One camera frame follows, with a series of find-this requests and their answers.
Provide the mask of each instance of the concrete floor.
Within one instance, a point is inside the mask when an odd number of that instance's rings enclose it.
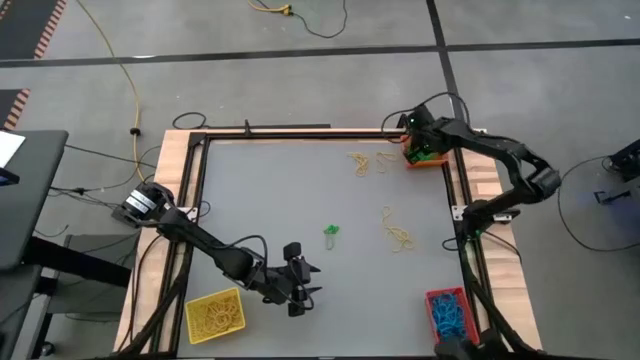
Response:
[[[347,0],[347,30],[333,40],[314,38],[297,20],[254,12],[242,1],[85,3],[122,56],[435,42],[423,0]],[[340,25],[339,0],[300,0],[293,5],[321,31],[332,32]],[[437,6],[445,38],[455,44],[630,38],[640,33],[640,5],[633,0],[438,0]],[[45,57],[105,56],[98,33],[70,2]],[[640,105],[634,96],[640,91],[637,47],[455,53],[451,61],[474,126],[521,140],[561,171],[614,152],[640,134]],[[387,113],[445,90],[437,54],[166,63],[128,69],[142,100],[142,150],[160,144],[171,120],[185,111],[205,113],[212,125],[238,125],[249,119],[253,124],[376,127]],[[128,129],[134,105],[117,66],[0,69],[0,84],[32,91],[19,129],[65,129],[71,144],[131,156]],[[443,101],[433,110],[446,114],[448,107]],[[154,151],[145,161],[156,159]],[[568,179],[572,185],[567,186],[584,191],[567,196],[585,196],[594,177],[612,182],[599,164],[594,165]],[[131,171],[118,161],[67,150],[54,183],[110,185]],[[99,196],[120,202],[134,185]],[[590,217],[602,211],[592,203],[568,198],[566,204],[569,223],[585,242],[608,247],[635,241],[622,231],[637,230],[629,224],[605,231],[596,222],[581,221],[584,211],[592,211]],[[637,358],[640,251],[602,254],[582,249],[561,227],[555,206],[551,199],[525,207],[514,222],[545,350]],[[75,234],[130,231],[111,220],[106,209],[50,199],[38,229],[55,232],[64,224]],[[35,327],[42,306],[38,303],[31,308],[23,335]],[[57,316],[49,340],[59,344],[55,358],[93,357],[109,351],[115,330],[113,324],[77,323]],[[25,357],[26,338],[16,359]]]

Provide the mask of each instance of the yellow plastic basket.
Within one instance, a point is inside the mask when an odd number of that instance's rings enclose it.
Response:
[[[207,295],[185,304],[189,342],[199,344],[244,329],[238,288]]]

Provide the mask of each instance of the metal stand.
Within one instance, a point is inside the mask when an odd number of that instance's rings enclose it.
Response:
[[[131,271],[102,259],[77,252],[50,241],[31,237],[23,262],[81,276],[85,279],[124,287]]]

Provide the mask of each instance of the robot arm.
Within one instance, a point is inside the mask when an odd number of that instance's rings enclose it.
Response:
[[[502,162],[509,173],[513,188],[489,201],[476,200],[464,211],[464,224],[469,234],[484,231],[491,225],[493,215],[505,212],[518,204],[541,202],[560,186],[558,171],[536,155],[526,145],[507,137],[483,134],[472,130],[457,119],[434,119],[425,105],[416,107],[400,118],[411,138],[409,154],[444,154],[453,148],[465,148]],[[406,156],[412,161],[414,156]],[[533,167],[523,176],[522,163]]]
[[[284,247],[287,265],[267,266],[267,244],[259,235],[252,235],[231,244],[225,244],[193,223],[188,215],[173,205],[171,192],[156,183],[140,184],[116,210],[118,217],[131,224],[156,228],[158,234],[169,241],[186,242],[209,255],[224,276],[245,290],[254,290],[264,296],[265,304],[281,305],[289,302],[289,316],[295,317],[313,308],[310,294],[320,288],[306,288],[311,273],[320,269],[306,262],[300,243]],[[251,249],[236,246],[240,242],[258,238],[262,240],[265,256]]]

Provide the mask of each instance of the black cable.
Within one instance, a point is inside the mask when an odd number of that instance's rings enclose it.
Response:
[[[485,234],[488,234],[488,235],[491,235],[495,240],[498,240],[498,243],[499,243],[499,244],[503,244],[504,246],[506,246],[506,247],[510,248],[511,250],[513,250],[513,252],[514,252],[516,255],[518,255],[518,259],[520,259],[520,263],[522,263],[522,256],[520,256],[520,251],[518,251],[518,248],[516,248],[516,247],[515,247],[515,246],[513,246],[510,242],[508,242],[507,240],[505,240],[505,239],[501,238],[500,236],[498,236],[498,235],[496,235],[496,234],[494,234],[494,233],[492,233],[492,232],[489,232],[489,231],[486,231],[486,230],[485,230],[485,232],[484,232],[484,233],[485,233]]]
[[[562,225],[564,226],[564,228],[569,233],[569,236],[571,236],[571,238],[573,240],[575,240],[575,242],[577,242],[583,248],[585,248],[587,250],[591,250],[591,251],[597,251],[597,252],[616,252],[616,251],[628,250],[628,249],[634,248],[636,246],[640,246],[640,242],[637,242],[635,244],[622,246],[622,247],[619,247],[619,248],[611,248],[611,249],[599,249],[599,248],[594,248],[592,246],[589,246],[589,245],[585,244],[580,239],[578,239],[578,237],[573,233],[573,231],[571,231],[571,229],[569,228],[569,225],[567,224],[567,221],[564,219],[564,214],[562,213],[562,206],[560,204],[560,195],[561,195],[562,188],[564,186],[564,179],[569,174],[571,174],[571,172],[573,172],[575,169],[579,168],[580,166],[582,166],[584,164],[587,164],[589,162],[595,161],[595,160],[600,160],[602,158],[606,158],[606,157],[608,157],[608,156],[596,156],[596,157],[593,157],[591,159],[583,160],[583,161],[577,163],[576,165],[572,166],[569,170],[567,170],[567,172],[564,175],[562,175],[562,178],[560,179],[561,185],[558,188],[558,214],[560,215],[560,221],[562,221]]]
[[[95,198],[92,198],[93,200],[90,200],[90,199],[84,199],[84,198],[82,198],[82,197],[79,197],[79,196],[76,196],[76,195],[70,194],[70,193],[69,193],[69,192],[67,192],[67,191],[63,191],[63,190],[60,190],[60,189],[55,188],[55,187],[51,187],[51,190],[58,191],[58,195],[48,195],[48,196],[50,196],[50,197],[57,197],[57,196],[60,196],[60,195],[64,195],[64,196],[70,197],[70,198],[72,198],[72,199],[74,199],[74,200],[76,200],[76,201],[79,201],[79,202],[81,202],[81,203],[85,203],[85,204],[89,204],[89,205],[103,206],[103,207],[106,207],[107,209],[110,209],[110,210],[113,210],[114,208],[116,208],[117,206],[119,206],[119,204],[115,204],[115,203],[107,203],[107,202],[104,202],[104,201],[102,201],[102,200],[95,199]]]
[[[155,168],[156,168],[155,166],[150,165],[150,164],[147,164],[147,163],[143,163],[143,162],[135,161],[135,160],[129,160],[129,159],[121,158],[121,157],[119,157],[119,156],[114,156],[114,155],[109,155],[109,154],[101,153],[101,152],[99,152],[99,151],[94,151],[94,150],[89,150],[89,149],[83,149],[83,148],[80,148],[80,147],[77,147],[77,146],[73,146],[73,145],[69,145],[69,144],[65,144],[64,146],[65,146],[65,147],[68,147],[68,148],[70,148],[70,149],[74,149],[74,150],[78,150],[78,151],[83,151],[83,152],[86,152],[86,153],[89,153],[89,154],[94,154],[94,155],[104,156],[104,157],[109,158],[109,159],[120,160],[120,161],[126,161],[126,162],[129,162],[129,163],[138,164],[138,165],[144,165],[144,166],[148,166],[148,167],[153,168],[153,169],[155,169]]]
[[[118,322],[120,320],[120,318],[118,319],[111,319],[111,320],[98,320],[98,319],[89,319],[89,318],[79,318],[79,317],[75,317],[75,316],[70,316],[69,314],[64,314],[64,317],[69,319],[69,320],[73,320],[73,321],[79,321],[79,322],[88,322],[88,323],[94,323],[94,324],[108,324],[108,323],[113,323],[113,322]]]
[[[139,161],[142,161],[142,159],[144,159],[145,156],[147,156],[147,154],[149,154],[149,152],[151,152],[152,150],[158,149],[162,147],[162,145],[158,145],[158,146],[154,146],[151,147],[149,149],[147,149],[142,156],[140,156]],[[97,187],[97,188],[84,188],[84,187],[77,187],[77,188],[73,188],[73,189],[65,189],[65,188],[59,188],[59,187],[51,187],[51,188],[55,188],[56,190],[63,190],[63,191],[67,191],[67,192],[73,192],[73,193],[77,193],[79,195],[84,195],[84,193],[87,192],[93,192],[93,191],[103,191],[103,190],[109,190],[109,189],[115,189],[118,188],[120,186],[124,186],[126,184],[129,183],[129,181],[131,181],[137,174],[137,168],[134,168],[133,173],[131,173],[131,176],[129,176],[126,180],[117,183],[115,185],[109,185],[109,186],[102,186],[102,187]]]
[[[442,246],[442,248],[443,248],[443,249],[445,249],[445,250],[447,250],[447,251],[458,251],[458,248],[457,248],[457,247],[456,247],[456,248],[450,248],[450,247],[447,247],[447,246],[446,246],[446,244],[447,244],[448,242],[450,242],[450,241],[454,241],[455,239],[456,239],[455,237],[449,238],[449,239],[447,239],[447,240],[444,240],[440,245]]]
[[[435,99],[437,99],[437,98],[439,98],[439,97],[441,97],[441,96],[445,96],[445,95],[452,96],[452,97],[456,98],[458,101],[460,101],[460,103],[462,104],[462,108],[464,109],[464,116],[465,116],[465,119],[463,119],[463,120],[465,120],[465,122],[467,123],[467,125],[468,125],[469,127],[471,127],[471,115],[470,115],[470,112],[469,112],[469,107],[467,106],[467,103],[464,101],[464,99],[463,99],[462,97],[460,97],[460,95],[458,95],[458,94],[456,94],[456,93],[453,93],[453,92],[450,92],[450,91],[443,91],[443,92],[439,92],[439,93],[437,93],[437,94],[435,94],[435,95],[433,95],[433,96],[428,97],[426,100],[424,100],[423,102],[421,102],[421,103],[419,103],[418,105],[414,106],[413,108],[394,111],[394,112],[392,112],[391,114],[387,115],[387,116],[384,118],[384,120],[382,120],[382,124],[380,125],[380,132],[382,133],[382,136],[383,136],[387,141],[389,141],[390,143],[394,143],[394,144],[400,144],[400,143],[403,143],[403,142],[407,141],[407,140],[408,140],[408,137],[407,137],[407,138],[405,138],[404,140],[401,140],[401,141],[391,141],[391,138],[389,138],[389,137],[386,135],[386,132],[384,131],[384,125],[387,123],[387,120],[389,120],[389,119],[390,119],[392,116],[394,116],[394,115],[398,115],[398,114],[402,114],[402,113],[405,113],[405,112],[412,111],[412,110],[414,110],[415,108],[417,108],[418,106],[426,105],[428,102],[430,102],[430,101],[432,101],[432,100],[435,100]]]
[[[142,256],[140,257],[140,263],[138,264],[138,266],[136,266],[135,261],[133,263],[133,267],[131,269],[131,279],[134,280],[134,282],[131,284],[131,311],[130,311],[131,316],[129,317],[129,326],[127,327],[127,332],[124,334],[124,338],[122,339],[120,346],[118,346],[118,351],[121,351],[122,348],[124,347],[124,343],[127,340],[127,336],[129,336],[130,342],[133,342],[133,323],[135,320],[136,307],[138,305],[138,287],[140,286],[140,274],[142,274],[142,271],[140,271],[140,269],[142,268],[142,265],[144,263],[144,260],[147,257],[147,254],[149,254],[149,250],[151,250],[151,248],[156,244],[156,242],[160,238],[161,238],[161,235],[156,236],[151,241],[149,246],[147,246],[147,248],[142,253]]]
[[[121,244],[121,243],[123,243],[123,242],[125,242],[125,241],[127,241],[127,240],[131,239],[132,237],[134,237],[134,236],[136,236],[136,235],[139,235],[139,234],[140,234],[140,232],[139,232],[139,231],[138,231],[138,232],[135,232],[135,233],[133,233],[133,234],[128,234],[128,235],[126,235],[125,237],[123,237],[122,239],[117,240],[117,241],[114,241],[114,242],[112,242],[111,244],[103,245],[103,246],[100,246],[100,247],[97,247],[97,248],[94,248],[94,249],[89,249],[89,250],[81,251],[81,253],[83,253],[83,254],[88,254],[88,253],[92,253],[92,252],[94,252],[94,251],[99,251],[99,250],[107,249],[107,248],[110,248],[110,247],[116,246],[116,245],[118,245],[118,244]]]
[[[178,126],[178,120],[184,118],[185,116],[189,116],[189,115],[197,115],[202,117],[202,121],[200,122],[200,125],[196,125],[194,127],[181,127]],[[205,123],[207,122],[207,117],[204,116],[203,113],[201,112],[197,112],[197,111],[189,111],[183,114],[180,114],[178,116],[176,116],[175,119],[173,119],[173,121],[171,122],[171,125],[173,126],[174,129],[178,129],[178,130],[196,130],[196,129],[206,129],[208,128],[207,125],[205,125]]]
[[[200,207],[202,207],[202,204],[207,204],[207,211],[205,211],[203,214],[200,214],[200,212],[198,212],[198,218],[203,218],[207,215],[209,215],[209,213],[211,212],[211,203],[206,201],[206,200],[202,200],[200,201]]]
[[[260,5],[264,6],[265,9],[270,9],[261,0],[256,0],[256,1],[259,2]],[[309,29],[309,26],[307,25],[307,21],[305,20],[305,18],[302,17],[302,15],[300,15],[298,13],[295,13],[295,12],[291,11],[291,16],[295,16],[295,17],[299,18],[300,20],[302,20],[302,23],[304,24],[304,28],[307,30],[307,32],[309,34],[321,37],[323,39],[333,39],[334,37],[342,34],[344,32],[344,30],[346,29],[346,27],[347,27],[347,19],[349,18],[349,13],[347,12],[347,0],[342,0],[342,11],[344,11],[344,19],[342,20],[342,27],[340,28],[340,30],[338,30],[338,32],[336,32],[335,34],[332,34],[332,35],[323,35],[323,34],[317,33],[315,31]]]
[[[42,236],[42,237],[46,237],[46,238],[54,238],[54,237],[58,237],[62,234],[64,234],[65,231],[67,231],[67,229],[69,229],[69,224],[65,225],[64,228],[62,228],[62,230],[58,231],[57,233],[50,235],[50,234],[45,234],[41,231],[39,231],[38,229],[34,229],[33,232]]]

